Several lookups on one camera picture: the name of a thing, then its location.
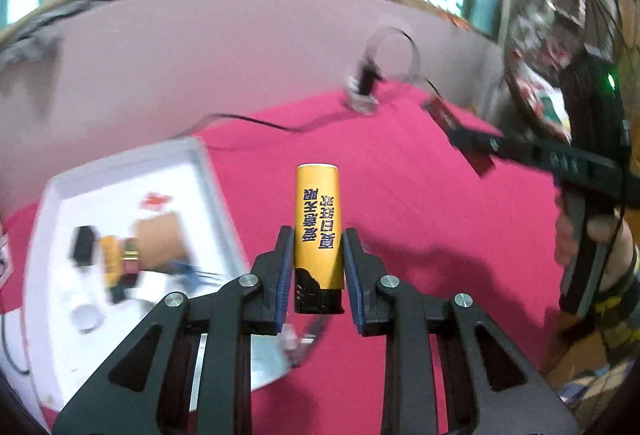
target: black handle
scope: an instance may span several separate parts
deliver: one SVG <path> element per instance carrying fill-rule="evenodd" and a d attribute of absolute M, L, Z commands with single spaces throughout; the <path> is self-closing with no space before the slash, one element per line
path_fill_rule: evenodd
<path fill-rule="evenodd" d="M 578 254 L 564 270 L 559 304 L 565 312 L 585 317 L 600 287 L 608 247 L 606 243 L 591 240 L 587 234 L 587 222 L 596 214 L 613 214 L 615 203 L 598 195 L 571 190 L 565 191 L 563 196 L 579 248 Z"/>

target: white partition wall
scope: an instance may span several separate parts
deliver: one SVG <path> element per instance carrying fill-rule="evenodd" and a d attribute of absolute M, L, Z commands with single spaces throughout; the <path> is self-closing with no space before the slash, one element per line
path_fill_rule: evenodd
<path fill-rule="evenodd" d="M 205 113 L 340 89 L 383 26 L 413 37 L 422 73 L 459 105 L 501 70 L 480 34 L 388 0 L 116 0 L 57 25 L 56 57 L 0 72 L 2 216 L 54 174 L 166 139 Z M 405 74 L 410 54 L 398 36 L 376 59 Z"/>

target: person's hand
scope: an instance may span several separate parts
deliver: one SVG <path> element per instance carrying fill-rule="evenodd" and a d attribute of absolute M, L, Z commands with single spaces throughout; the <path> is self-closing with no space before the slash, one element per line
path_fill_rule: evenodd
<path fill-rule="evenodd" d="M 556 198 L 556 205 L 560 208 L 560 215 L 556 222 L 556 263 L 566 267 L 572 258 L 578 253 L 578 242 L 574 240 L 574 224 L 566 215 L 562 195 Z M 616 215 L 594 216 L 587 223 L 587 234 L 591 240 L 598 243 L 609 243 L 618 225 L 619 217 Z M 600 292 L 609 290 L 628 271 L 633 260 L 634 240 L 631 230 L 626 222 L 622 223 L 616 243 L 613 246 L 609 262 L 605 268 Z"/>

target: pink table surface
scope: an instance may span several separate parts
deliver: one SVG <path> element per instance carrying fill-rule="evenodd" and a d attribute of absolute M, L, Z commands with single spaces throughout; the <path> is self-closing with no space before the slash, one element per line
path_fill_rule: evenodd
<path fill-rule="evenodd" d="M 297 166 L 335 164 L 343 226 L 356 227 L 391 274 L 432 295 L 470 294 L 538 365 L 558 312 L 556 189 L 550 177 L 500 161 L 480 179 L 420 108 L 426 98 L 416 88 L 390 84 L 382 87 L 376 115 L 361 116 L 334 92 L 258 115 L 308 125 L 304 133 L 236 121 L 198 135 L 248 259 L 270 251 L 280 226 L 293 224 Z M 17 274 L 35 210 L 34 204 L 6 221 Z M 2 292 L 8 310 L 22 301 L 22 278 L 11 280 Z M 307 362 L 254 393 L 255 434 L 380 431 L 385 341 L 358 337 L 346 294 L 343 303 L 346 313 L 332 320 Z M 300 330 L 307 319 L 290 313 L 289 320 Z M 444 429 L 444 412 L 439 417 Z"/>

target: yellow cylinder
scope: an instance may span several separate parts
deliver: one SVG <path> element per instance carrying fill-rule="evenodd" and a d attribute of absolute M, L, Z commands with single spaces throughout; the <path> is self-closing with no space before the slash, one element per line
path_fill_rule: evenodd
<path fill-rule="evenodd" d="M 298 167 L 294 252 L 296 312 L 343 313 L 342 224 L 336 166 Z"/>

